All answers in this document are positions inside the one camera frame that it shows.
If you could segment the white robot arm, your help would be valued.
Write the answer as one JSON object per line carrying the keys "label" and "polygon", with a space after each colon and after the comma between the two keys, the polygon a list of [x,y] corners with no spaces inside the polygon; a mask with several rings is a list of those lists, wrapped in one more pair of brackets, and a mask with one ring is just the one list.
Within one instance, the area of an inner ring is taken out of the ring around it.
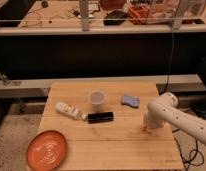
{"label": "white robot arm", "polygon": [[177,97],[170,92],[152,99],[143,117],[144,128],[160,128],[167,121],[206,145],[206,120],[180,111],[177,105]]}

